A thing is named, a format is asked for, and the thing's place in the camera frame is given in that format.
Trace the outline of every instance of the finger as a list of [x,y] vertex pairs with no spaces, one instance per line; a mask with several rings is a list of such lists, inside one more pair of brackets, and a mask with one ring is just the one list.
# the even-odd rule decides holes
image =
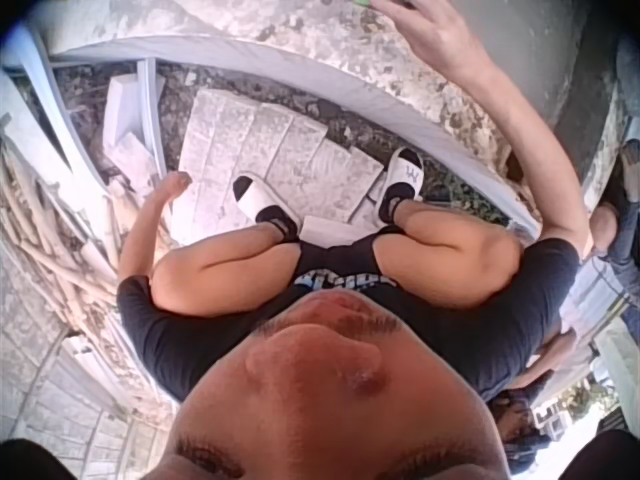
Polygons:
[[420,17],[416,11],[409,10],[391,0],[371,0],[371,7],[397,24],[410,24],[415,22],[416,17]]
[[411,3],[422,15],[436,23],[450,21],[460,16],[449,0],[411,0]]

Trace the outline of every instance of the stone step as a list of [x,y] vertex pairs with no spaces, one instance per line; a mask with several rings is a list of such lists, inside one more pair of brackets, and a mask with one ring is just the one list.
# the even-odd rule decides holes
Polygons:
[[302,218],[311,198],[303,188],[310,182],[309,163],[318,151],[327,127],[306,117],[296,116],[267,173],[267,183]]
[[180,170],[191,175],[193,183],[173,202],[171,216],[171,236],[182,245],[191,243],[191,226],[200,190],[200,177],[225,102],[226,97],[207,89],[200,89],[193,102],[179,166]]
[[191,228],[192,242],[218,233],[222,202],[259,107],[253,100],[227,92],[218,92],[218,95],[225,96],[226,102],[217,119],[209,156],[202,170],[195,221]]
[[[352,232],[375,230],[371,215],[359,221],[364,228],[348,224],[376,181],[382,181],[382,165],[356,148],[331,142],[326,133],[325,125],[286,108],[200,90],[180,160],[193,184],[174,204],[172,236],[189,245],[249,226],[231,188],[242,172],[265,179],[300,218],[320,219],[311,225],[313,238],[320,238],[322,229],[336,230],[340,238],[346,231],[351,238]],[[336,241],[326,233],[326,241]]]
[[[232,178],[242,172],[264,179],[296,114],[278,105],[262,104],[244,141]],[[231,188],[227,188],[220,211],[218,233],[247,227],[251,221],[240,211]]]

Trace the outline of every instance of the leg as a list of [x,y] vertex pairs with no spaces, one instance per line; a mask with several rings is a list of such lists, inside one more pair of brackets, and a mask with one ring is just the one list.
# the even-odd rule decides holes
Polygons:
[[434,305],[479,305],[518,271],[520,244],[502,227],[410,200],[397,206],[394,223],[406,236],[376,239],[378,265],[384,275]]
[[300,246],[282,238],[261,223],[170,252],[151,277],[155,305],[202,317],[254,310],[285,290],[295,271]]

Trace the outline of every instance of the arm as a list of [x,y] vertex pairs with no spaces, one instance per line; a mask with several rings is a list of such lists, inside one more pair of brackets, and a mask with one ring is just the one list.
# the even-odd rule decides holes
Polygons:
[[507,387],[508,390],[524,388],[533,383],[538,377],[549,370],[556,370],[562,362],[573,352],[578,342],[578,336],[574,329],[556,336],[544,349],[538,358],[524,373],[518,376]]
[[500,128],[542,216],[540,239],[564,239],[582,256],[589,237],[587,215],[575,171],[558,140],[448,0],[412,3],[417,10],[372,0],[374,8],[394,20],[416,56],[466,90]]
[[147,197],[122,248],[118,269],[120,282],[134,275],[151,274],[162,209],[179,197],[190,183],[188,174],[170,172]]

